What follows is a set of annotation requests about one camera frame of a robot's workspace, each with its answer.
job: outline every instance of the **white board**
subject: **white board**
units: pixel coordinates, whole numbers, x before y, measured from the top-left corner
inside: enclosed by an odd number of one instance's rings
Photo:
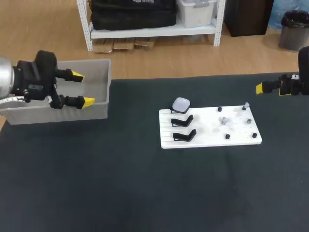
[[[240,106],[191,108],[183,114],[171,113],[169,109],[159,111],[161,147],[170,148],[192,148],[208,146],[236,146],[261,144],[262,137],[255,123],[250,108],[242,109]],[[194,119],[189,127],[173,127],[171,119],[186,121],[193,115]],[[222,125],[222,118],[226,117],[228,122]],[[174,141],[173,133],[188,135],[193,129],[197,134],[190,142]]]

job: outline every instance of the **wooden floor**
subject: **wooden floor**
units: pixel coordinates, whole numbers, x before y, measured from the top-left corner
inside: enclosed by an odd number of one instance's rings
[[[87,51],[76,0],[1,0],[0,15],[0,56],[12,63],[33,60],[43,49],[55,52],[58,60],[110,58],[113,79],[298,70],[297,53],[279,49],[279,34],[273,31],[265,36],[232,38],[224,29],[219,47],[162,41],[152,51],[102,55]]]

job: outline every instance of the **metal shelf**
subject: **metal shelf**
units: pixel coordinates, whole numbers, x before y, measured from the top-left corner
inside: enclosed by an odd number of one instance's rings
[[[177,20],[177,23],[174,26],[164,28],[152,28],[152,29],[117,30],[117,31],[94,30],[92,27],[92,23],[90,23],[89,27],[92,39],[203,35],[203,34],[216,33],[216,27],[213,24],[198,28],[185,28],[180,20]]]
[[[92,23],[88,25],[87,21],[87,0],[77,0],[78,10],[84,30],[85,40],[88,51],[92,51],[92,39],[109,39],[109,38],[134,38],[134,37],[159,37],[159,36],[179,36],[179,35],[204,35],[215,34],[214,46],[220,45],[221,30],[225,9],[225,0],[218,0],[217,18],[213,18],[210,25],[185,28],[181,21],[177,19],[174,26],[152,29],[138,30],[94,30]]]

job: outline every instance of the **black cabinet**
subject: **black cabinet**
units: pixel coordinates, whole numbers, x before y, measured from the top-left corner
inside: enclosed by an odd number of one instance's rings
[[[264,35],[274,0],[227,0],[225,24],[231,36]]]

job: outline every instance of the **black tabletop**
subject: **black tabletop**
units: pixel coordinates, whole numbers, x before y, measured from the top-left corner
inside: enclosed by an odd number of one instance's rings
[[[105,120],[0,132],[1,232],[307,232],[309,97],[279,74],[115,80]],[[158,111],[249,102],[261,145],[163,150]]]

